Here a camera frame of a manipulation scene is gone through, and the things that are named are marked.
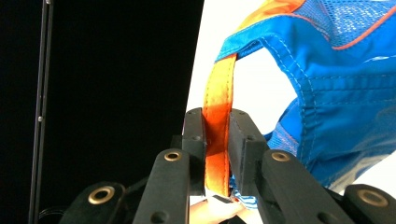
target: blue mesh fabric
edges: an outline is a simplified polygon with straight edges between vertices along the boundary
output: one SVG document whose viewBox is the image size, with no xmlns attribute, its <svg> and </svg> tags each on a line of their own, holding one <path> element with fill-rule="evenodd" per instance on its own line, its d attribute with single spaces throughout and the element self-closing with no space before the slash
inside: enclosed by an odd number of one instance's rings
<svg viewBox="0 0 396 224">
<path fill-rule="evenodd" d="M 333 47 L 340 47 L 363 34 L 394 6 L 394 0 L 306 0 L 294 14 L 311 20 Z"/>
<path fill-rule="evenodd" d="M 288 151 L 294 156 L 297 155 L 298 142 L 282 127 L 280 123 L 271 134 L 271 138 L 267 142 L 271 149 L 282 149 Z"/>
</svg>

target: orange trim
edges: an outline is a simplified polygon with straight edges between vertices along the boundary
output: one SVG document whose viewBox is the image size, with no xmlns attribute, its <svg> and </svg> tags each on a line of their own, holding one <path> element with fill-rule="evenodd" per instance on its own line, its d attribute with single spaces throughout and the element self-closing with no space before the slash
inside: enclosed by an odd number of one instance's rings
<svg viewBox="0 0 396 224">
<path fill-rule="evenodd" d="M 233 67 L 236 54 L 217 62 L 206 84 L 203 116 L 206 130 L 205 185 L 229 196 L 229 116 L 233 106 Z"/>
<path fill-rule="evenodd" d="M 353 41 L 349 42 L 346 45 L 343 45 L 340 47 L 333 47 L 333 49 L 347 49 L 347 48 L 350 48 L 350 47 L 356 45 L 361 40 L 363 40 L 366 36 L 368 36 L 370 33 L 372 33 L 376 28 L 378 28 L 382 23 L 384 23 L 384 21 L 389 19 L 389 17 L 391 17 L 395 12 L 396 12 L 396 7 L 391 8 L 390 11 L 387 12 L 387 14 L 385 14 L 381 19 L 379 19 L 379 21 L 376 21 L 369 29 L 367 29 L 363 34 L 358 36 L 358 38 L 354 39 Z"/>
<path fill-rule="evenodd" d="M 259 9 L 251 13 L 236 31 L 243 30 L 258 21 L 266 20 L 279 14 L 291 13 L 304 2 L 305 0 L 267 0 Z"/>
</svg>

